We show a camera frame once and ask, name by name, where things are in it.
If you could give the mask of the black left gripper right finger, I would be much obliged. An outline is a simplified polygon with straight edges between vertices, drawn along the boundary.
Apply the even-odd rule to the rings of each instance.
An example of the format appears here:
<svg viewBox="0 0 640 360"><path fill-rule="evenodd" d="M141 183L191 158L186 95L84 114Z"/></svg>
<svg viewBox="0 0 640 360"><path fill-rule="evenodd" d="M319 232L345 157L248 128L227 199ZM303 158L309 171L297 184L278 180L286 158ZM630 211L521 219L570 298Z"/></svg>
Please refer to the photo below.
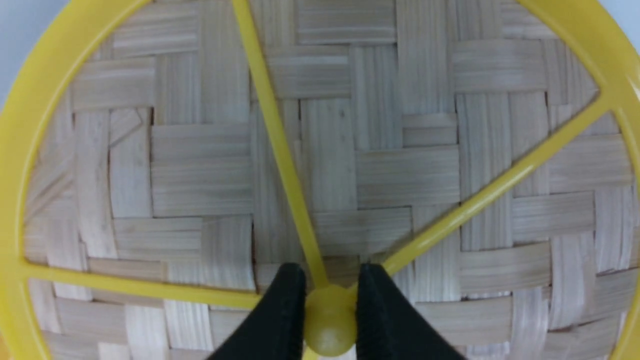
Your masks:
<svg viewBox="0 0 640 360"><path fill-rule="evenodd" d="M362 264L356 302L359 360L463 360L409 303L382 265Z"/></svg>

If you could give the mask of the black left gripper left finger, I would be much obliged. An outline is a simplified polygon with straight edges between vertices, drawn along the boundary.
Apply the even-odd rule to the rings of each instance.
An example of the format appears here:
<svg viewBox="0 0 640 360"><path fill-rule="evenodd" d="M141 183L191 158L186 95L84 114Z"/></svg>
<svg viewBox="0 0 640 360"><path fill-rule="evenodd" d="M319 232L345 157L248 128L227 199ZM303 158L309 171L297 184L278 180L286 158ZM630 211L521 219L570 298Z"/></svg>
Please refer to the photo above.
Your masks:
<svg viewBox="0 0 640 360"><path fill-rule="evenodd" d="M306 286L306 274L299 264L282 264L257 306L208 358L301 360Z"/></svg>

